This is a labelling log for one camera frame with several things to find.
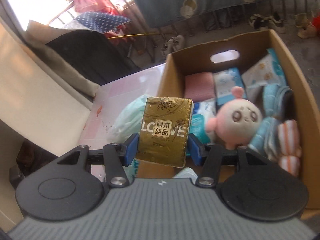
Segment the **blue white wet wipes pack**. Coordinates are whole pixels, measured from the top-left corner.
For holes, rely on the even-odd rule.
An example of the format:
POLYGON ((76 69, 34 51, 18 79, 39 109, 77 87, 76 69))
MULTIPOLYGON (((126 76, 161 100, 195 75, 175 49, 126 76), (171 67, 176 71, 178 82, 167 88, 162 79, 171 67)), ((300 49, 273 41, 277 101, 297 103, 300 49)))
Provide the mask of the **blue white wet wipes pack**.
MULTIPOLYGON (((205 130, 207 121, 216 116, 215 101, 215 99, 209 99, 194 103, 189 133, 194 134, 202 144, 212 144, 215 141, 215 132, 207 133, 205 130)), ((196 156, 196 154, 191 152, 191 146, 187 146, 186 158, 193 160, 193 155, 196 156)), ((174 176, 174 178, 189 178, 193 184, 196 183, 197 177, 196 172, 190 167, 184 168, 174 176)))

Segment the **pink plush toy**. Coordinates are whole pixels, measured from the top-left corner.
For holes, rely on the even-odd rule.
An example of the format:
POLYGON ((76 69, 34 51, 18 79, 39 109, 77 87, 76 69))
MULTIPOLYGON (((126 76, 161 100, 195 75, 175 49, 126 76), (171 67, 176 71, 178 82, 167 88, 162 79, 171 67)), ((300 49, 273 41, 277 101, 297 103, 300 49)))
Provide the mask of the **pink plush toy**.
POLYGON ((244 95, 242 87, 233 87, 231 93, 234 99, 225 103, 205 126, 205 131, 214 132, 228 150, 248 145, 263 120, 260 109, 254 103, 242 98, 244 95))

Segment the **gold tissue pack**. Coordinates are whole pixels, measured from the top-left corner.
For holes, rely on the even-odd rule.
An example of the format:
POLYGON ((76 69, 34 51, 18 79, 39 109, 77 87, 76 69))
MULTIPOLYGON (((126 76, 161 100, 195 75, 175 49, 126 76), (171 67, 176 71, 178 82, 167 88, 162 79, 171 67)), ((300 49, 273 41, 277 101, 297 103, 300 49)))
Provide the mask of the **gold tissue pack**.
POLYGON ((147 98, 136 158, 160 165, 184 167, 193 107, 190 99, 147 98))

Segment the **pink knitted cloth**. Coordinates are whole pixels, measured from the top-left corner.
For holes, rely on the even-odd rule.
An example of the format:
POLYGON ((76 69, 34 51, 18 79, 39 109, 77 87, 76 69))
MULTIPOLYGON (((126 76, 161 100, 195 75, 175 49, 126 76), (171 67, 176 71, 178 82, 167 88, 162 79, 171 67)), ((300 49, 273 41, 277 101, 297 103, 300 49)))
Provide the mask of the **pink knitted cloth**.
POLYGON ((215 98, 213 73, 202 72, 185 76, 184 97, 193 102, 215 98))

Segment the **blue white bandage box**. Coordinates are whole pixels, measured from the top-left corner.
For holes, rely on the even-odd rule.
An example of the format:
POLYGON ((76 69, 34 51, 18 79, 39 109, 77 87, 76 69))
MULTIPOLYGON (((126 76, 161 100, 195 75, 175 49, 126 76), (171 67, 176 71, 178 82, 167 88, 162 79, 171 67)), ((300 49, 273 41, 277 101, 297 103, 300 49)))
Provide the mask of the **blue white bandage box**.
POLYGON ((238 86, 244 88, 240 72, 236 67, 214 73, 213 78, 218 107, 235 99, 235 96, 231 92, 233 87, 238 86))

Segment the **orange striped sock bundle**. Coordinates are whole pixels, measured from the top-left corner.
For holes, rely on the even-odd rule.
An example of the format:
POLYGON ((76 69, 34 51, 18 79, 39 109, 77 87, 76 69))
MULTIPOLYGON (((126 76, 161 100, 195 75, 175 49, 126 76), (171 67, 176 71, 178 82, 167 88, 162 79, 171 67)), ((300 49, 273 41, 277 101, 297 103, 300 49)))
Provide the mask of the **orange striped sock bundle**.
POLYGON ((302 148, 296 120, 286 120, 278 126, 278 140, 280 145, 279 166, 298 177, 302 148))

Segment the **teal knitted towel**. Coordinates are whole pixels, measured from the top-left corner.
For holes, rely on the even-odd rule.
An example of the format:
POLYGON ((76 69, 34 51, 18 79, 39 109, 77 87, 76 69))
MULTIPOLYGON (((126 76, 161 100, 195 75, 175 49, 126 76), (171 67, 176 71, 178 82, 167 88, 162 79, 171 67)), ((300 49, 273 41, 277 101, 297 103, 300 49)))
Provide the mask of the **teal knitted towel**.
POLYGON ((264 117, 248 146, 270 161, 279 159, 278 126, 285 120, 292 96, 293 90, 289 86, 271 84, 263 88, 264 117))

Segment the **cotton swab white pack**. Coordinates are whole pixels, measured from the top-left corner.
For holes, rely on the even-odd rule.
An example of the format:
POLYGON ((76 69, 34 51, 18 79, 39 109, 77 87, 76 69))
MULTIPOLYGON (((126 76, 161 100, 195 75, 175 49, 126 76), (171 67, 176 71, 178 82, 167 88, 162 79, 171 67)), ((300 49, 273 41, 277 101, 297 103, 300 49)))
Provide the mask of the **cotton swab white pack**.
POLYGON ((273 48, 267 49, 267 55, 255 63, 241 76, 249 101, 255 102, 264 86, 287 85, 284 71, 273 48))

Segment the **white FamilyMart plastic bag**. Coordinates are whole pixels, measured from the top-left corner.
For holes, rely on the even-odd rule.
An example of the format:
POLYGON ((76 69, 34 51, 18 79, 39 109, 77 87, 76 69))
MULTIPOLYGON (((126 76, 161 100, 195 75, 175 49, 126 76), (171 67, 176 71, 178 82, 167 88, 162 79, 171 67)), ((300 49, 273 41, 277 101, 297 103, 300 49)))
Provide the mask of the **white FamilyMart plastic bag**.
MULTIPOLYGON (((113 126, 108 132, 107 142, 111 144, 124 143, 132 134, 139 134, 144 115, 145 104, 148 99, 148 94, 143 94, 140 97, 129 103, 118 115, 113 126)), ((131 166, 124 167, 127 172, 130 168, 135 168, 135 177, 138 172, 139 162, 134 159, 131 166)))

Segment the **black cabinet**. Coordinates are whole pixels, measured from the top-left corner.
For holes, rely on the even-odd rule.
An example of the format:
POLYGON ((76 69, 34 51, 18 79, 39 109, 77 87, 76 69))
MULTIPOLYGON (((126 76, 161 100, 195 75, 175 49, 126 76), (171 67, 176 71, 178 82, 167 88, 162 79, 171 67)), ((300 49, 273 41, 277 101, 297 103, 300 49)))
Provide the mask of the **black cabinet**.
POLYGON ((99 85, 139 71, 104 35, 89 30, 63 34, 47 43, 86 79, 99 85))

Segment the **yellow broom stick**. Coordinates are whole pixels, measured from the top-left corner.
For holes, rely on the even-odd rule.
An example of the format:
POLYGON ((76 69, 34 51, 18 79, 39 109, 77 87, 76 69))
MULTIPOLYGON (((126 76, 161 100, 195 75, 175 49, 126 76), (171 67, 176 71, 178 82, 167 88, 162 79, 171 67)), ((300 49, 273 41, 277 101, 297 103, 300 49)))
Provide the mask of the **yellow broom stick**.
POLYGON ((120 35, 120 36, 108 37, 108 39, 112 40, 112 39, 119 39, 119 38, 144 37, 144 36, 155 36, 155 35, 160 35, 160 33, 142 33, 142 34, 120 35))

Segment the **navy polka dot cloth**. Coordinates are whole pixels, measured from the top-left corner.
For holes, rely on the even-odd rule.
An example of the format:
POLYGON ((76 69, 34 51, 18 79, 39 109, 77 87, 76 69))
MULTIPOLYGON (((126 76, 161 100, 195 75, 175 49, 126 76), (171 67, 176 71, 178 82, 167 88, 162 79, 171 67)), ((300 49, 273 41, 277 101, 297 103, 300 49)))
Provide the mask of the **navy polka dot cloth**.
POLYGON ((105 12, 84 12, 64 25, 69 30, 90 30, 105 34, 131 22, 127 17, 105 12))

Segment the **red hanging clothes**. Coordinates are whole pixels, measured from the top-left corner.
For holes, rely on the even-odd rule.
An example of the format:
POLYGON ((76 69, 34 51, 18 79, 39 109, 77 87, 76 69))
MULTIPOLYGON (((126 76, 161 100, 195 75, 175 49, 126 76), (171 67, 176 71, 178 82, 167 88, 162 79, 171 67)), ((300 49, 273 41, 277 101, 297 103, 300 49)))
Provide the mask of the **red hanging clothes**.
MULTIPOLYGON (((118 9, 109 0, 73 0, 74 9, 80 15, 84 12, 105 12, 120 15, 118 9)), ((105 33, 106 37, 122 35, 124 27, 121 25, 116 30, 105 33)))

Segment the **beige shoes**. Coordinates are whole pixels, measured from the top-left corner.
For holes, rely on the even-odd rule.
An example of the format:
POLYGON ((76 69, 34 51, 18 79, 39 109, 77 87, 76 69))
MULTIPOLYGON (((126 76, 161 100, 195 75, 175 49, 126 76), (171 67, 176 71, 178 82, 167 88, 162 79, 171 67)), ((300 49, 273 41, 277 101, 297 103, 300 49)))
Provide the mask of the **beige shoes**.
POLYGON ((298 28, 298 37, 308 39, 317 36, 316 27, 308 20, 306 13, 297 14, 294 16, 295 27, 298 28))

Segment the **red plastic bag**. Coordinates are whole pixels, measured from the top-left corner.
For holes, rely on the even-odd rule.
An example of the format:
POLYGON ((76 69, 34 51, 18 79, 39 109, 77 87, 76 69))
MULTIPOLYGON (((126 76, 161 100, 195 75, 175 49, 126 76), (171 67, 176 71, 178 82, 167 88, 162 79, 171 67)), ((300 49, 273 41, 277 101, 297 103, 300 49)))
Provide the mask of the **red plastic bag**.
POLYGON ((320 14, 315 16, 311 23, 316 28, 317 32, 320 32, 320 14))

